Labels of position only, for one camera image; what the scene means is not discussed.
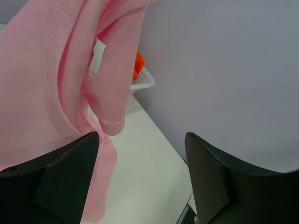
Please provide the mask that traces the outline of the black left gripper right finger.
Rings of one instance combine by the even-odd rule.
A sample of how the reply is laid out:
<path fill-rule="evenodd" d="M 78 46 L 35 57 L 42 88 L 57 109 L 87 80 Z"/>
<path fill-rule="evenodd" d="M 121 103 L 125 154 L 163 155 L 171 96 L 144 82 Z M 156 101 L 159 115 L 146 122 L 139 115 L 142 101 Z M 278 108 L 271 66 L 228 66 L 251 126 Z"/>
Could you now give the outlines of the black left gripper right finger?
<path fill-rule="evenodd" d="M 201 224 L 296 224 L 299 173 L 280 173 L 240 160 L 194 133 L 185 152 Z"/>

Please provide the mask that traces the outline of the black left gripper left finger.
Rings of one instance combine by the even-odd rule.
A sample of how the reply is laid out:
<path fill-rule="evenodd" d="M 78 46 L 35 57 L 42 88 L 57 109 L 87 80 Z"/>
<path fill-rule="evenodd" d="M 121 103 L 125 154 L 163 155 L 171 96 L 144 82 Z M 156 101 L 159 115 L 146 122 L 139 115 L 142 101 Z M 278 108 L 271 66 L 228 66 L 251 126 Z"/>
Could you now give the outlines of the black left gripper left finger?
<path fill-rule="evenodd" d="M 90 132 L 0 173 L 2 224 L 79 224 L 99 149 Z"/>

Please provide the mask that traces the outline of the pink t shirt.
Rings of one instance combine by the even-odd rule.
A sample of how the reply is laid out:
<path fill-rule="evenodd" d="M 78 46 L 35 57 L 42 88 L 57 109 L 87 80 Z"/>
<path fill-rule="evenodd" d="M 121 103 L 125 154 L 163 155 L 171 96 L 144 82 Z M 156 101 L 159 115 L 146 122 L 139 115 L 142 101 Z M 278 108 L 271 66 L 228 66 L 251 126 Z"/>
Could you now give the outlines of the pink t shirt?
<path fill-rule="evenodd" d="M 0 33 L 0 168 L 97 131 L 83 219 L 97 222 L 149 0 L 30 0 Z"/>

